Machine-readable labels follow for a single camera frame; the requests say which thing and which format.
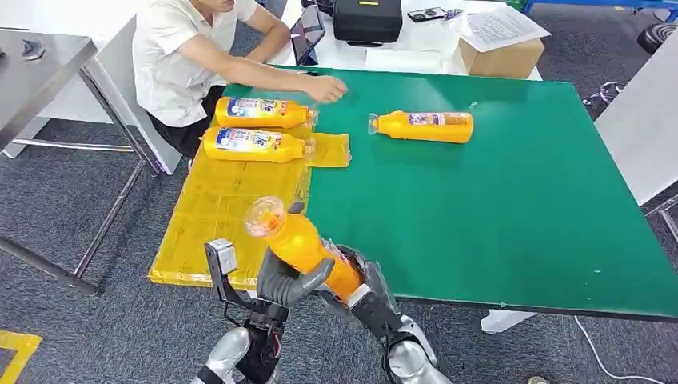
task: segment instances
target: white shirt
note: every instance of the white shirt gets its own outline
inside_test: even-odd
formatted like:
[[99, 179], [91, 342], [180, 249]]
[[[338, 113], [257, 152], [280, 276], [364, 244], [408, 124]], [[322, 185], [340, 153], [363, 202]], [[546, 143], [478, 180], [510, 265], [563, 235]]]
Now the white shirt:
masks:
[[151, 0], [137, 14], [132, 42], [139, 105], [167, 126], [188, 126], [207, 117], [201, 100], [211, 86], [226, 81], [178, 48], [203, 34], [229, 52], [236, 21], [248, 21], [256, 9], [254, 0], [236, 0], [230, 12], [215, 13], [209, 26], [189, 0]]

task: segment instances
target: paper document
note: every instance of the paper document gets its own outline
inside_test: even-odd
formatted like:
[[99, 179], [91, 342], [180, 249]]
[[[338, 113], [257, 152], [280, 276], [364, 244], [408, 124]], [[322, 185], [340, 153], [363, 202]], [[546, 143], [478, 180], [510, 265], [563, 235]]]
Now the paper document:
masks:
[[470, 14], [468, 25], [461, 31], [461, 37], [480, 52], [549, 35], [547, 30], [510, 6]]

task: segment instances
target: smartphone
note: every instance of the smartphone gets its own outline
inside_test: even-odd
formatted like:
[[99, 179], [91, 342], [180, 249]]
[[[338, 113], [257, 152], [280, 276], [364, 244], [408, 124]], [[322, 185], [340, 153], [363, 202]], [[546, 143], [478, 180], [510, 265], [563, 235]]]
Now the smartphone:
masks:
[[425, 10], [413, 10], [407, 15], [413, 22], [427, 22], [428, 20], [435, 20], [437, 18], [445, 18], [445, 11], [439, 6], [436, 8], [427, 8]]

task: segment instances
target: tablet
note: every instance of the tablet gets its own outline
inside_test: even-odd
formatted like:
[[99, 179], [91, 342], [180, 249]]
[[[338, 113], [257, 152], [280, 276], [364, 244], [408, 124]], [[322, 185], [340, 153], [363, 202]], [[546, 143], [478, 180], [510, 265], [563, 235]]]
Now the tablet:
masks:
[[317, 5], [306, 8], [289, 31], [297, 65], [308, 65], [307, 62], [309, 56], [312, 56], [313, 48], [325, 36], [325, 24], [322, 22]]

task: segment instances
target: blue frame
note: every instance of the blue frame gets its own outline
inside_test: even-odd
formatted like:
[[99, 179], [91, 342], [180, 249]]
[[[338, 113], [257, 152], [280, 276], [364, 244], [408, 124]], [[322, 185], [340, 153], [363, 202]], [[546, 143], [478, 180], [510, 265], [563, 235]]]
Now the blue frame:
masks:
[[532, 6], [541, 4], [567, 4], [570, 6], [625, 6], [628, 8], [665, 8], [670, 10], [666, 22], [678, 18], [678, 1], [672, 0], [528, 0], [523, 9], [529, 14]]

